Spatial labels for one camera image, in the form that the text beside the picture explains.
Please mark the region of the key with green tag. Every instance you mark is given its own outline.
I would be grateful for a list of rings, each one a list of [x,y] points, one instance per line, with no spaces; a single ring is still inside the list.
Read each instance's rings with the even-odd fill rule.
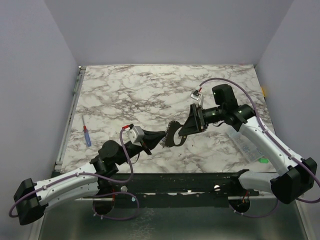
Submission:
[[[267,158],[260,158],[258,161],[262,164],[267,164],[269,162]]]

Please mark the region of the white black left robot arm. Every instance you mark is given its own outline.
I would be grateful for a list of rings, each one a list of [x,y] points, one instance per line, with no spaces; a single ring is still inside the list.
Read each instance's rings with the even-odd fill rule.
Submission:
[[[23,180],[16,190],[9,216],[18,218],[20,225],[39,220],[44,213],[61,203],[82,197],[106,197],[111,184],[125,185],[134,177],[131,158],[151,151],[166,136],[165,131],[147,131],[139,126],[128,130],[129,141],[106,141],[90,162],[56,177],[34,182]]]

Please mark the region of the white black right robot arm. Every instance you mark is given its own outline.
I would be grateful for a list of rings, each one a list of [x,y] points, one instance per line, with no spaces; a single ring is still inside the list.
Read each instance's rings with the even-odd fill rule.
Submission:
[[[249,139],[271,162],[276,173],[260,173],[245,170],[230,182],[229,189],[240,196],[247,190],[272,193],[279,201],[289,204],[314,186],[317,163],[303,158],[286,146],[263,123],[257,111],[247,105],[239,105],[233,89],[228,84],[212,88],[216,106],[204,109],[201,87],[191,92],[197,104],[191,104],[189,115],[178,135],[185,137],[205,132],[210,124],[223,122]]]

